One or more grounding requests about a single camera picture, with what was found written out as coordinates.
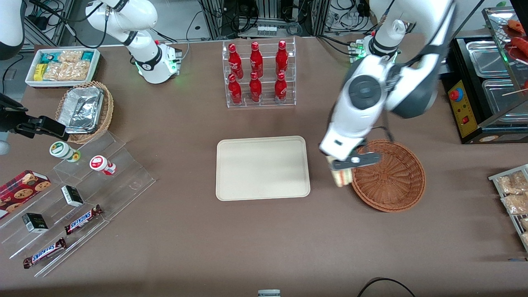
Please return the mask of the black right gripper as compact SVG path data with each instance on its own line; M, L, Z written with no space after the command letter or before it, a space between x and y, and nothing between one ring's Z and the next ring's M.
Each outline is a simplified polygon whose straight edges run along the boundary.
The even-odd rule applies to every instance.
M61 141L68 141L70 135L66 127L49 117L39 117L39 126L36 126L36 117L28 116L21 103L11 99L5 94L0 95L0 131L21 135L48 135Z

